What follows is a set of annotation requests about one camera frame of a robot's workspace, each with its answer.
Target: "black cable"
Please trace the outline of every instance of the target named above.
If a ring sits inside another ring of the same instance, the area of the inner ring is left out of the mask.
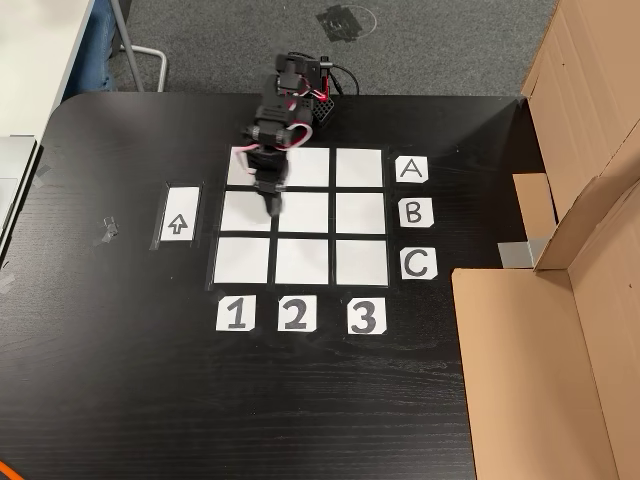
[[[337,68],[338,70],[342,70],[344,73],[349,75],[351,77],[351,79],[353,80],[353,83],[356,84],[356,95],[360,95],[360,84],[358,83],[358,79],[356,78],[356,76],[353,73],[351,73],[349,70],[347,70],[346,68],[341,67],[340,65],[336,65],[335,63],[333,64],[333,68]]]
[[[338,81],[336,76],[333,73],[331,73],[331,70],[329,70],[329,76],[331,77],[331,80],[333,80],[333,85],[336,87],[336,91],[340,95],[344,95],[344,92],[342,91],[342,85],[340,85],[340,82]]]

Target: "orange object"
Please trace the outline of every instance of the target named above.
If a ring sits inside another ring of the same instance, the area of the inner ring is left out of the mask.
[[[13,470],[11,470],[8,466],[6,466],[4,463],[0,462],[0,473],[4,473],[4,475],[9,479],[9,480],[24,480],[24,478],[22,478],[20,475],[18,475],[16,472],[14,472]]]

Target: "robotic arm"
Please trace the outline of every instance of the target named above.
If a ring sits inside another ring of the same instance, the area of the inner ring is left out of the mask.
[[[277,74],[267,78],[253,125],[243,131],[247,145],[241,150],[247,155],[246,166],[254,173],[255,187],[271,216],[279,215],[282,208],[287,151],[307,142],[313,126],[324,125],[333,112],[329,98],[332,66],[328,57],[278,55]]]

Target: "chair leg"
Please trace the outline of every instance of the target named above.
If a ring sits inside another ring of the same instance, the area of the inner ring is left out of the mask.
[[[118,0],[111,0],[111,8],[113,8],[113,14],[116,18],[116,25],[118,25],[118,31],[122,37],[122,44],[127,52],[127,58],[129,59],[129,66],[131,67],[131,73],[133,74],[133,81],[136,83],[136,88],[139,92],[144,92],[142,85],[142,79],[140,78],[140,71],[138,70],[138,64],[136,63],[136,57],[133,55],[133,48],[131,47],[131,39],[129,38],[129,32],[127,31],[127,25],[124,22],[122,16],[122,9],[120,8],[120,2]]]
[[[139,47],[138,45],[132,45],[131,49],[136,53],[153,55],[154,57],[158,57],[160,59],[160,78],[158,79],[158,92],[164,92],[164,85],[167,80],[167,68],[168,68],[167,56],[160,50],[156,50],[154,48]],[[124,45],[120,46],[120,51],[121,52],[126,51],[126,48]]]

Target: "cardboard box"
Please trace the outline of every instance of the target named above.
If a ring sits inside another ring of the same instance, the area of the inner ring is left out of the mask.
[[[516,177],[535,269],[453,272],[479,480],[640,479],[638,18],[559,1],[523,85],[559,224]]]

